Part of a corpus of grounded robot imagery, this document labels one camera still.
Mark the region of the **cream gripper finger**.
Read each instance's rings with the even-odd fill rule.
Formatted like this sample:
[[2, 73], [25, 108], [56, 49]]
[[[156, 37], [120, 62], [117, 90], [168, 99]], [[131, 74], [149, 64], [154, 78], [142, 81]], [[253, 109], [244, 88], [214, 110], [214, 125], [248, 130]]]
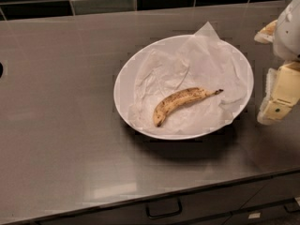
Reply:
[[257, 120], [263, 125], [273, 125], [283, 120], [300, 100], [300, 63], [270, 68], [265, 93]]
[[274, 20], [261, 29], [254, 37], [254, 40], [263, 44], [272, 43], [277, 20]]

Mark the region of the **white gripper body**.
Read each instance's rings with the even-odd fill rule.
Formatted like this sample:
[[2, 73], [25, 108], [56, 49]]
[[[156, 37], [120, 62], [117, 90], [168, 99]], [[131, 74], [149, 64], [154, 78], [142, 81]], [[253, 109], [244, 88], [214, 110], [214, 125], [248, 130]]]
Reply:
[[292, 0], [277, 18], [273, 51], [283, 60], [300, 60], [300, 0]]

